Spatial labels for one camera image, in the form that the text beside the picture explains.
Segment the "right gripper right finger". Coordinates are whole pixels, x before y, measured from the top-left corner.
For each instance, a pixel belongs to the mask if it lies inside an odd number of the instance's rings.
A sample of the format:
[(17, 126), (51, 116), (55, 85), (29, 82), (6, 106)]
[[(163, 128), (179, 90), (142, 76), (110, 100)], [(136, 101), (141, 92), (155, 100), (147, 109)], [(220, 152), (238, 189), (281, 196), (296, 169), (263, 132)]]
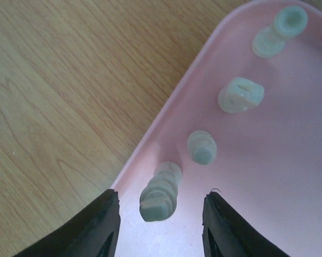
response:
[(203, 248), (205, 256), (287, 257), (253, 228), (218, 192), (204, 199)]

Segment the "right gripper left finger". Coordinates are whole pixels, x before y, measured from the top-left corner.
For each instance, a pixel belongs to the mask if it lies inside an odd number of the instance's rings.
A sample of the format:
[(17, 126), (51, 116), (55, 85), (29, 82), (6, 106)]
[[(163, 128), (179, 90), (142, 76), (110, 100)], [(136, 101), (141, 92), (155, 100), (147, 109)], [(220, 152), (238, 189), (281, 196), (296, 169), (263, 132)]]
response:
[(57, 230), (17, 253), (24, 256), (115, 256), (121, 217), (108, 189)]

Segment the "white queen piece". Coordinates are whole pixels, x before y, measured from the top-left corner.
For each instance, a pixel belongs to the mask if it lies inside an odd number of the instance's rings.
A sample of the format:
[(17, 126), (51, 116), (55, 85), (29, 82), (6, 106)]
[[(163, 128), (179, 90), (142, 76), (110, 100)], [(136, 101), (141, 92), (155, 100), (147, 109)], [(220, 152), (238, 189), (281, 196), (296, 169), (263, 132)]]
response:
[(175, 212), (181, 180), (182, 171), (177, 163), (165, 161), (157, 166), (139, 198), (139, 212), (144, 221), (164, 221)]

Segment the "white bishop piece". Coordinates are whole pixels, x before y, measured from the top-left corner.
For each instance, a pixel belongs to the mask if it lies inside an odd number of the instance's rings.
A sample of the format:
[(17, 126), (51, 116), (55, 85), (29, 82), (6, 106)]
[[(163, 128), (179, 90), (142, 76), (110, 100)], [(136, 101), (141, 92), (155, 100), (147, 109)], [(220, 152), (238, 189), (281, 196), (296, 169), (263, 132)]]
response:
[(187, 139), (187, 149), (191, 159), (200, 164), (208, 165), (217, 156), (216, 142), (207, 131), (196, 130)]

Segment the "white knight piece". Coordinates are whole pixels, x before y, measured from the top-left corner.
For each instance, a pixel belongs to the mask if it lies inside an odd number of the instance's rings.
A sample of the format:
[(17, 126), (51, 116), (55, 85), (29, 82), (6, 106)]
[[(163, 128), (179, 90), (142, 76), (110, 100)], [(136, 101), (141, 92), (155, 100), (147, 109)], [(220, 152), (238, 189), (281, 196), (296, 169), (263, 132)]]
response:
[(235, 77), (218, 94), (220, 109), (228, 114), (236, 114), (260, 105), (264, 97), (263, 86), (242, 77)]

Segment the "white rook piece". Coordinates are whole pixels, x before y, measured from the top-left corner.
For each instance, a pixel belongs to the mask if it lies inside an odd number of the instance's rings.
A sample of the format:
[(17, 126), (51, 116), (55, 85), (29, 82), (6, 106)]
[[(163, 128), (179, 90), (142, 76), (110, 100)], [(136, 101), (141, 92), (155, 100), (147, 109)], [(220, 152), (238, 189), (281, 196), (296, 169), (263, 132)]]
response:
[(308, 14), (298, 5), (281, 9), (271, 25), (261, 29), (252, 42), (253, 53), (261, 58), (278, 55), (287, 41), (300, 35), (307, 27)]

